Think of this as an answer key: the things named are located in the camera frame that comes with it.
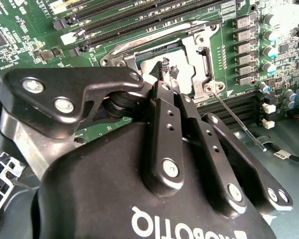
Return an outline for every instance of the silver screw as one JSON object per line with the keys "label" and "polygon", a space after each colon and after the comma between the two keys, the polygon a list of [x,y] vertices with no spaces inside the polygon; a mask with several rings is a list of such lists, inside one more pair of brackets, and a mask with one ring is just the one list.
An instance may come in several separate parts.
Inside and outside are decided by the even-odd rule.
{"label": "silver screw", "polygon": [[31,93],[34,93],[34,94],[39,94],[44,90],[44,86],[40,82],[38,82],[34,79],[28,79],[28,80],[23,81],[22,87],[25,90],[27,90]]}
{"label": "silver screw", "polygon": [[278,201],[278,197],[277,197],[277,195],[275,194],[275,192],[274,192],[271,188],[268,188],[267,191],[268,191],[269,197],[270,197],[274,202],[277,202],[277,201]]}
{"label": "silver screw", "polygon": [[170,90],[170,87],[169,87],[169,85],[167,85],[167,84],[162,84],[161,85],[165,90],[167,90],[167,91],[169,91]]}
{"label": "silver screw", "polygon": [[218,119],[215,116],[210,117],[214,123],[218,123]]}
{"label": "silver screw", "polygon": [[169,159],[163,161],[163,170],[171,178],[175,178],[178,175],[178,167]]}
{"label": "silver screw", "polygon": [[54,102],[54,106],[61,111],[62,113],[71,113],[74,110],[74,105],[67,99],[60,98],[56,99]]}
{"label": "silver screw", "polygon": [[188,96],[184,96],[184,99],[185,99],[188,103],[191,102],[191,99],[190,99],[190,97],[188,97]]}
{"label": "silver screw", "polygon": [[287,196],[285,195],[285,193],[282,190],[278,190],[279,195],[281,196],[281,198],[287,203],[289,202]]}
{"label": "silver screw", "polygon": [[243,200],[243,195],[234,184],[228,184],[228,191],[237,202],[241,202]]}
{"label": "silver screw", "polygon": [[130,76],[136,81],[140,80],[140,77],[135,72],[130,72]]}

